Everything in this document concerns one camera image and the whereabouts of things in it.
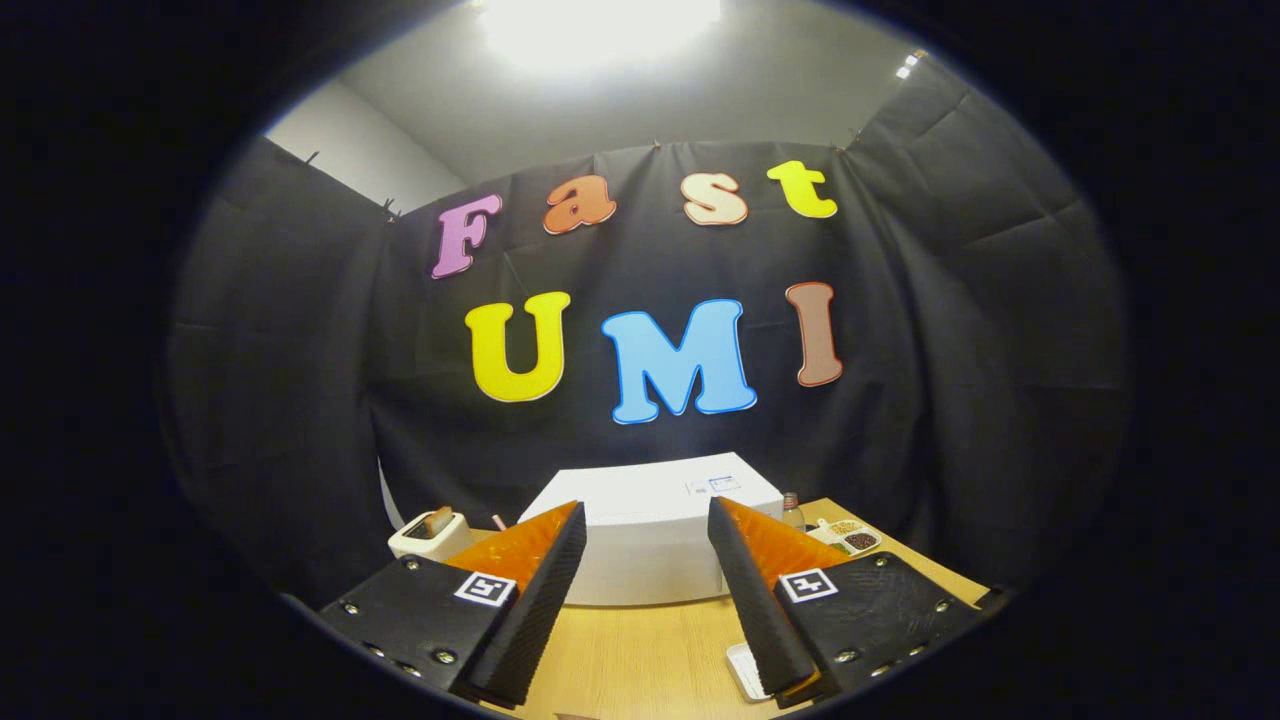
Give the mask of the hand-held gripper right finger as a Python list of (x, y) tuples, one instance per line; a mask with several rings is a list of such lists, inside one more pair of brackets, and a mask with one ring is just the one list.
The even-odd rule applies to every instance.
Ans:
[(991, 616), (991, 591), (891, 550), (844, 553), (724, 496), (707, 536), (763, 691), (780, 706), (850, 700)]

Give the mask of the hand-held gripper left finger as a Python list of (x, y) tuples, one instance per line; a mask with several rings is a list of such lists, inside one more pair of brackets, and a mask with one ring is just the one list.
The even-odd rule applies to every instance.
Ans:
[(570, 501), (436, 561), (407, 553), (319, 612), (323, 626), (408, 682), (524, 705), (588, 543)]

